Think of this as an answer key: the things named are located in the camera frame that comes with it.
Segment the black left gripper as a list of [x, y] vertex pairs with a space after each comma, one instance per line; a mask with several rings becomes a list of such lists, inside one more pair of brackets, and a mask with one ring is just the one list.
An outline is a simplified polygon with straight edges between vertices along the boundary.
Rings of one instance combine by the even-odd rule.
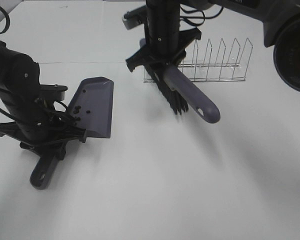
[[21, 149], [38, 156], [44, 154], [44, 146], [60, 144], [55, 157], [62, 161], [68, 141], [86, 141], [87, 131], [77, 126], [76, 118], [70, 115], [65, 99], [65, 85], [40, 85], [32, 99], [24, 99], [0, 88], [0, 99], [8, 109], [1, 112], [12, 122], [0, 123], [0, 137], [9, 136], [20, 141]]

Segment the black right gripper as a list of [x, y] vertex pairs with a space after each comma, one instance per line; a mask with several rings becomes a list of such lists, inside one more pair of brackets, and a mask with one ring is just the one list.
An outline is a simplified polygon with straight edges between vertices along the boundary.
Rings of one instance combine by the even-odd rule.
[[129, 71], [138, 66], [161, 68], [168, 63], [178, 67], [186, 57], [185, 48], [201, 39], [201, 31], [196, 27], [180, 30], [179, 0], [147, 0], [145, 5], [145, 44], [125, 60]]

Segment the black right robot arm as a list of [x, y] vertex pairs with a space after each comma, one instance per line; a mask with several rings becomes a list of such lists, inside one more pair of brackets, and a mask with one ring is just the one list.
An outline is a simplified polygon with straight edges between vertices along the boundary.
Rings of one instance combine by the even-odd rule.
[[126, 60], [128, 69], [180, 63], [186, 47], [201, 38], [191, 14], [214, 5], [262, 22], [263, 44], [273, 47], [278, 75], [300, 92], [300, 0], [148, 0], [123, 16], [127, 29], [143, 25], [145, 33], [144, 46]]

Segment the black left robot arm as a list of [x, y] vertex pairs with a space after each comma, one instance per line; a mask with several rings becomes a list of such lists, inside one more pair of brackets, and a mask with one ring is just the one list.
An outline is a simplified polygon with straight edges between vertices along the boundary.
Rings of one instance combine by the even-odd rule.
[[40, 84], [40, 66], [29, 55], [10, 50], [0, 41], [0, 113], [11, 122], [0, 123], [0, 137], [9, 136], [39, 156], [66, 155], [69, 141], [86, 140], [64, 104], [65, 85]]

